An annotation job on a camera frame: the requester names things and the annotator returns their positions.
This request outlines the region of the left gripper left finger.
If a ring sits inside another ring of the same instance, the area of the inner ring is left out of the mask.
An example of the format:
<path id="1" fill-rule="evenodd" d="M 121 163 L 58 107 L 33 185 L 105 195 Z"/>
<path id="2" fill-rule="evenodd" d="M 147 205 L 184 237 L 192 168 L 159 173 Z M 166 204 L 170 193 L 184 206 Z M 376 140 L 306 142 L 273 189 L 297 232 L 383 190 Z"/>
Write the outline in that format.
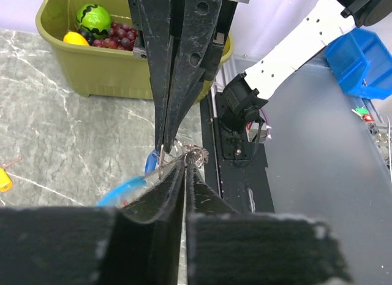
<path id="1" fill-rule="evenodd" d="M 115 207 L 1 209 L 2 284 L 176 284 L 183 162 Z"/>

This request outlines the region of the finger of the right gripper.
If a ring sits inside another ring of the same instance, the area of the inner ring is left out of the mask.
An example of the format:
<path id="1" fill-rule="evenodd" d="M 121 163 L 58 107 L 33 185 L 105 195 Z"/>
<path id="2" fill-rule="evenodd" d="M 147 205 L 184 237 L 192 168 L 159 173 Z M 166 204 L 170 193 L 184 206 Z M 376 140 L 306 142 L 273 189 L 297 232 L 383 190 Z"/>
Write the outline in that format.
<path id="1" fill-rule="evenodd" d="M 170 152 L 179 125 L 200 94 L 202 60 L 212 42 L 222 0 L 184 0 L 181 39 L 175 56 L 167 104 L 164 151 Z"/>
<path id="2" fill-rule="evenodd" d="M 171 0 L 128 0 L 133 25 L 146 50 L 155 111 L 155 147 L 164 144 L 172 62 Z"/>

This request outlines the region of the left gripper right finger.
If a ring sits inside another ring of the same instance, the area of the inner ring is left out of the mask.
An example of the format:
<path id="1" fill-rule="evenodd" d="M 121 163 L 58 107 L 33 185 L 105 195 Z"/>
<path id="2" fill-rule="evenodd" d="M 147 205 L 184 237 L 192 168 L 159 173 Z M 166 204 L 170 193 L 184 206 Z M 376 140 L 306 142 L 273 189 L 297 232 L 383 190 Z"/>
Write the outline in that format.
<path id="1" fill-rule="evenodd" d="M 186 170 L 189 284 L 351 284 L 329 225 L 303 215 L 240 214 Z"/>

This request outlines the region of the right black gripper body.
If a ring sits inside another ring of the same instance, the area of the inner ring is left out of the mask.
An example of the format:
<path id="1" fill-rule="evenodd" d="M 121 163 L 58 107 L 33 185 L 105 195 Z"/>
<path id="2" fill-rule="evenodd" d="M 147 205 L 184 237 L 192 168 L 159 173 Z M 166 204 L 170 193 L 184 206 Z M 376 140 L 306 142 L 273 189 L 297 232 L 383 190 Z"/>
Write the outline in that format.
<path id="1" fill-rule="evenodd" d="M 147 58 L 153 40 L 172 58 L 220 58 L 236 7 L 250 0 L 131 0 L 134 52 Z"/>

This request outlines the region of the light blue key handle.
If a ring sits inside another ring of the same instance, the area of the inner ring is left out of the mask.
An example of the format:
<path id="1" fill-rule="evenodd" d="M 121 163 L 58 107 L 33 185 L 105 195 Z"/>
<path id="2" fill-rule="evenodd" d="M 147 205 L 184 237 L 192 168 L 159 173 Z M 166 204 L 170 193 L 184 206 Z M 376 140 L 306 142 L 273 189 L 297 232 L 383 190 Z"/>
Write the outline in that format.
<path id="1" fill-rule="evenodd" d="M 96 203 L 96 207 L 123 207 L 128 203 L 129 196 L 145 187 L 144 177 L 133 177 L 105 193 Z"/>

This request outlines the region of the metal keyring with small rings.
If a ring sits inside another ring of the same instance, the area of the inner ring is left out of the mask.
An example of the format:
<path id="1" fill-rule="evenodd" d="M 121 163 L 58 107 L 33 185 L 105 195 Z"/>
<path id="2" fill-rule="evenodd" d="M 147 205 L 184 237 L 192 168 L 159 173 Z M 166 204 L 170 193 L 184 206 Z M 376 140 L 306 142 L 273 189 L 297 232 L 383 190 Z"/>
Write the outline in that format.
<path id="1" fill-rule="evenodd" d="M 183 144 L 178 139 L 174 139 L 171 150 L 166 152 L 164 145 L 160 146 L 157 155 L 157 173 L 158 178 L 162 179 L 171 167 L 177 161 L 184 161 L 185 165 L 193 164 L 197 168 L 202 168 L 208 163 L 209 152 L 201 146 L 194 144 Z"/>

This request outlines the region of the yellow key tag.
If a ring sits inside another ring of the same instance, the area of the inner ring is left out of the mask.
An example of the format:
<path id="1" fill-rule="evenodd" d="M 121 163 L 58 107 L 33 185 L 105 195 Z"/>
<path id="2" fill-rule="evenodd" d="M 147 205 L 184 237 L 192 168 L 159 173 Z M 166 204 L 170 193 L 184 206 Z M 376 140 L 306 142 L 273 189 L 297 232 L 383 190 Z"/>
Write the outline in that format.
<path id="1" fill-rule="evenodd" d="M 13 186 L 12 180 L 4 169 L 0 169 L 0 192 L 7 192 Z"/>

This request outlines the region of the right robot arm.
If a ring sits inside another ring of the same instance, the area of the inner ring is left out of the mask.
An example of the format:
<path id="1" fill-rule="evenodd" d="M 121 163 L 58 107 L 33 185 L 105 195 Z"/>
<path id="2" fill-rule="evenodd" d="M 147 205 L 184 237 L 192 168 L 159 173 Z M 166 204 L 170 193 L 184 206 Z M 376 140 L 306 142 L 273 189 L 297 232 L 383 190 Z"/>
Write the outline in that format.
<path id="1" fill-rule="evenodd" d="M 169 153 L 178 128 L 212 80 L 238 3 L 249 0 L 128 0 L 138 47 L 148 61 L 155 106 L 155 146 Z M 318 0 L 264 58 L 239 74 L 226 92 L 229 128 L 249 121 L 296 70 L 338 37 L 391 13 L 391 0 Z"/>

